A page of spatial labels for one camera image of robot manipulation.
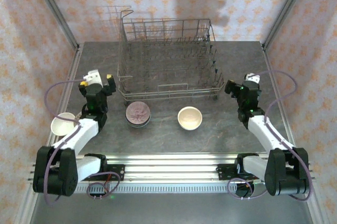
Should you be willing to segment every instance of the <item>white cup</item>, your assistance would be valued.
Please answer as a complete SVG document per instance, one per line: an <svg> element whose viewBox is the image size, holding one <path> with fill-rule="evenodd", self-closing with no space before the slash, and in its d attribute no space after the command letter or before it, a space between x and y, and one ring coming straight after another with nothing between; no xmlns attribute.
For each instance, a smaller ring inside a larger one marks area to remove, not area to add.
<svg viewBox="0 0 337 224"><path fill-rule="evenodd" d="M72 113L61 113L58 116L66 119L75 119L75 115L73 115ZM56 117L51 123L51 130L53 134L57 136L65 136L69 134L74 129L74 127L74 122L58 119Z"/></svg>

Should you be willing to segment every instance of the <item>white bowl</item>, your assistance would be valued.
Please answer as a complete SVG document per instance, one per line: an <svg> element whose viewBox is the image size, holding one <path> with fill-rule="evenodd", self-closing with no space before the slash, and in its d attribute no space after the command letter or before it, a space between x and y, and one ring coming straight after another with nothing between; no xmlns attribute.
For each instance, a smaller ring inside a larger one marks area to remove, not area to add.
<svg viewBox="0 0 337 224"><path fill-rule="evenodd" d="M178 122L183 129L195 130L202 122L202 114L195 107L184 107L178 113Z"/></svg>
<svg viewBox="0 0 337 224"><path fill-rule="evenodd" d="M66 119L75 119L75 115L72 113L61 113L58 116ZM53 134L57 136L65 136L69 134L74 129L74 123L72 121L61 120L58 118L54 118L51 123L51 130Z"/></svg>

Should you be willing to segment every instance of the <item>dish rack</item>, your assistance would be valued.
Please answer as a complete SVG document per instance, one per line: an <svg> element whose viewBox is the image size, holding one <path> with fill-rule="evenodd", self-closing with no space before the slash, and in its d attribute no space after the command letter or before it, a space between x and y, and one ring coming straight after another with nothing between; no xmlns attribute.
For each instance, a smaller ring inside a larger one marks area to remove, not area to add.
<svg viewBox="0 0 337 224"><path fill-rule="evenodd" d="M214 96L224 87L209 19L127 19L121 11L118 89L126 101Z"/></svg>

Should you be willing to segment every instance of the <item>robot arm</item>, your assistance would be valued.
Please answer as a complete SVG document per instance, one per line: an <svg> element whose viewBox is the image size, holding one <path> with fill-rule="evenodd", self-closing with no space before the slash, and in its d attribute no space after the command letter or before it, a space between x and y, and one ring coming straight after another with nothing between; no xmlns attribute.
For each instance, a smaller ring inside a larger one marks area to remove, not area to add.
<svg viewBox="0 0 337 224"><path fill-rule="evenodd" d="M264 111L258 107L261 94L259 86L260 77L247 74L244 82L239 85L229 80L225 87L227 94L236 98L239 108L239 120L260 141L266 152L268 160L256 154L241 154L237 158L237 174L253 174L265 182L270 195L304 194L309 189L309 181L304 168L298 160L293 158L289 150L281 141L293 149L308 167L308 153L303 148L295 148L290 142L274 128L269 118L264 119ZM266 125L281 139L279 141Z"/></svg>
<svg viewBox="0 0 337 224"><path fill-rule="evenodd" d="M39 149L33 179L35 192L43 192L44 175L49 158L55 149L65 142L66 144L60 147L52 161L48 174L48 194L70 196L79 181L97 172L107 171L104 155L87 154L81 160L76 160L76 156L88 141L102 130L107 119L106 98L116 91L115 81L111 75L107 75L108 85L103 85L98 70L88 72L84 79L85 81L78 86L87 100L79 119L80 126L77 125L52 146L43 146ZM78 127L80 127L79 131L72 137Z"/></svg>

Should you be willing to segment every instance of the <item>wire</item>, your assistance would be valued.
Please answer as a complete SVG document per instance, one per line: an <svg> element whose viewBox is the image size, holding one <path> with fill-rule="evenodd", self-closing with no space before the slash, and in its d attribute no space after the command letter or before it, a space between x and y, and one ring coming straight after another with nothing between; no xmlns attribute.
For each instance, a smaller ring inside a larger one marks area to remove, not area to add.
<svg viewBox="0 0 337 224"><path fill-rule="evenodd" d="M266 110L266 112L265 112L265 114L264 114L264 123L265 123L267 129L270 131L270 133L272 133L272 135L273 135L273 136L280 142L280 144L282 144L287 150L290 151L290 153L291 153L291 154L292 154L292 155L293 155L293 156L300 162L301 166L303 167L303 169L304 169L304 171L305 171L305 173L306 173L306 176L307 176L307 178L308 178L308 181L309 181L309 193L308 193L308 196L307 196L306 198L304 198L304 199L301 199L301 198L296 197L296 196L294 196L294 195L289 195L289 196L292 197L293 199L297 200L297 201L306 202L306 201L308 201L308 200L310 199L310 197L312 196L313 190L314 190L314 188L313 188L313 183L312 183L312 178L311 178L311 175L310 175L310 171L309 171L308 167L305 165L303 159L302 159L302 158L301 158L301 157L300 157L300 156L299 156L299 155L298 155L298 154L297 154L291 147L289 147L289 146L288 146L288 145L287 145L287 144L286 144L286 143L285 143L285 142L278 136L278 134L272 129L272 127L269 125L269 123L267 123L267 116L268 116L268 114L269 114L270 109L272 108L272 106L274 106L277 102L282 101L282 100L288 98L289 96L291 96L292 94L294 94L294 93L297 91L297 89L298 89L298 83L297 83L296 79L294 79L290 74L288 74L288 73L286 73L286 72L284 72L284 71L282 71L282 70L265 70L265 71L263 71L263 72L256 73L256 74L252 75L251 77L254 77L254 76L257 76L257 75L263 75L263 74L267 74L267 73L281 73L281 74L284 74L284 75L286 75L287 77L289 77L289 78L294 82L294 85L295 85L295 88L294 88L294 90L293 90L292 92L290 92L290 93L288 93L288 94L286 94L286 95L284 95L284 96L282 96L282 97L280 97L280 98L274 100L273 102L271 102L271 103L269 104L269 106L268 106L268 108L267 108L267 110ZM253 198L258 198L258 197L264 195L264 194L267 192L267 190L266 190L266 191L264 191L262 194L260 194L260 195L258 195L258 196L255 196L255 197L247 197L247 198L244 198L244 197L238 197L238 196L236 196L235 194L233 194L232 192L230 192L230 190L229 190L229 185L230 185L230 183L231 183L232 181L234 181L234 180L240 180L240 181L242 181L242 182L245 182L247 185L249 185L249 188L250 188L250 189L251 189L251 187L250 187L250 184L249 184L246 180L244 180L244 179L241 179L241 178L232 178L232 179L228 182L228 184L227 184L227 191L229 192L229 194L230 194L231 196L233 196L233 197L236 198L236 199L241 199L241 200L243 200L243 199L253 199Z"/></svg>
<svg viewBox="0 0 337 224"><path fill-rule="evenodd" d="M232 193L232 192L230 191L230 183L233 182L233 181L235 181L235 180L239 180L239 181L241 181L241 182L246 183L246 184L248 185L248 187L249 187L249 190L250 190L251 194L253 194L252 186L248 183L247 180L245 180L245 179L243 179L243 178L232 178L232 179L230 179L230 181L228 181L226 187L227 187L228 193L229 193L233 198L235 198L235 199L239 199L239 200L256 199L256 198L259 198L259 197L265 195L265 193L267 192L267 190L265 190L263 193L261 193L261 194L259 194L259 195L257 195L257 196L253 196L253 197L247 197L247 198L245 198L245 196L239 197L239 196L237 196L236 194L234 194L234 193Z"/></svg>
<svg viewBox="0 0 337 224"><path fill-rule="evenodd" d="M110 180L110 178L112 177L112 174L109 174L109 176L108 176L108 178L107 178L107 180L106 180L106 182L104 183L104 185L106 185L106 183L108 183L109 182L109 180Z"/></svg>
<svg viewBox="0 0 337 224"><path fill-rule="evenodd" d="M242 197L243 197L243 198L246 197L246 196L248 195L248 192L249 192L249 190L247 190L247 192L245 193L245 195L242 196Z"/></svg>
<svg viewBox="0 0 337 224"><path fill-rule="evenodd" d="M95 174L92 174L90 175L89 177L93 177L93 176L101 176L101 175L115 175L117 178L118 178L118 182L117 184L115 185L115 187L109 191L108 188L106 187L105 184L103 183L100 183L100 182L95 182L95 183L92 183L90 184L87 188L86 188L86 194L92 198L92 199L96 199L96 196L91 196L90 193L89 193L89 190L90 190L90 187L93 186L93 185L100 185L100 186L103 186L103 188L107 191L107 193L103 196L100 196L100 199L103 199L103 198L106 198L107 196L109 196L110 194L112 194L118 187L118 185L120 184L121 182L121 177L119 176L118 173L115 173L113 171L106 171L106 172L99 172L99 173L95 173Z"/></svg>
<svg viewBox="0 0 337 224"><path fill-rule="evenodd" d="M63 117L60 117L58 116L57 114L55 114L53 112L53 110L50 108L49 104L48 104L48 93L49 91L57 86L57 85L61 85L61 84L66 84L66 83L75 83L75 82L81 82L83 81L82 79L77 79L77 80L67 80L67 81L62 81L62 82L58 82L52 86L50 86L48 88L48 90L45 92L45 95L44 95L44 104L47 108L47 110L56 118L58 119L61 119L61 120L66 120L66 121L72 121L74 123L77 124L77 127L75 129L75 131L69 136L67 137L67 139L65 139L64 141L62 141L62 143L56 147L56 149L53 151L52 155L50 156L49 158L49 161L47 163L47 167L46 167L46 170L45 170L45 174L44 174L44 180L43 180L43 195L44 195L44 199L47 203L47 205L49 206L52 206L56 201L58 201L58 199L60 198L61 195L58 195L57 198L53 201L53 202L50 202L49 198L48 198L48 175L49 175L49 171L51 169L51 165L52 165L52 162L57 154L57 152L61 149L62 146L64 146L65 144L67 144L68 141L70 141L78 132L79 130L81 129L81 123L77 120L73 120L73 119L68 119L68 118L63 118ZM117 178L118 178L118 182L117 182L117 185L111 190L109 191L106 187L105 187L105 184L103 183L100 183L100 182L95 182L93 184L90 184L87 188L87 195L89 195L91 198L96 198L96 197L92 197L90 194L88 194L88 191L90 189L91 186L93 185L101 185L104 187L104 189L106 189L107 193L104 195L104 196L100 196L100 198L105 198L107 197L108 195L110 195L117 187L118 185L120 184L120 181L121 181L121 178L120 176L115 173L115 172L112 172L112 171L107 171L107 172L99 172L99 173L95 173L95 174L91 174L90 177L94 177L94 176L100 176L100 175L107 175L107 174L111 174L111 175L115 175Z"/></svg>
<svg viewBox="0 0 337 224"><path fill-rule="evenodd" d="M264 114L264 123L266 125L266 127L269 129L270 133L273 134L273 136L287 149L290 151L290 153L295 157L297 158L297 160L300 162L301 166L303 167L305 173L306 173L306 176L308 177L308 181L309 181L309 193L308 193L308 196L304 199L301 199L301 198L298 198L294 195L289 195L290 197L292 197L293 199L295 200L298 200L298 201L301 201L301 202L305 202L305 201L308 201L310 199L310 197L312 196L312 193L313 193L313 183L312 183L312 178L311 178L311 175L310 175L310 171L308 169L308 167L306 166L306 164L304 163L303 159L291 148L289 147L285 142L283 142L283 140L277 135L277 133L272 129L272 127L269 125L269 123L267 123L267 115L268 113L270 112L270 109L272 108L273 105L275 105L277 102L279 101L282 101L284 99L286 99L287 97L291 96L292 94L294 94L297 89L298 89L298 83L297 81L288 73L284 72L284 71L281 71L281 70L265 70L263 72L260 72L260 73L257 73L255 75L263 75L263 74L266 74L266 73L281 73L281 74L284 74L286 76L288 76L293 82L294 82L294 85L295 85L295 88L292 92L274 100L273 102L270 103L269 107L267 108L265 114Z"/></svg>

